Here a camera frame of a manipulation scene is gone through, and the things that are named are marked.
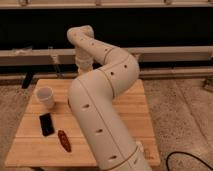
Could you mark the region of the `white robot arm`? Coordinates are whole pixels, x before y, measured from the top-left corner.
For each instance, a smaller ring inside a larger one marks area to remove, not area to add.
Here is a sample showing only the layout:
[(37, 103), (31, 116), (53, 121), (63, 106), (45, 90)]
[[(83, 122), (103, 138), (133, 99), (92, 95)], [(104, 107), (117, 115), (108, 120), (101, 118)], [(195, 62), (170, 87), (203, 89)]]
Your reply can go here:
[(102, 171), (152, 171), (112, 105), (138, 79), (138, 62), (128, 51), (93, 38), (92, 31), (89, 25), (67, 31), (74, 46), (101, 64), (71, 82), (68, 104)]

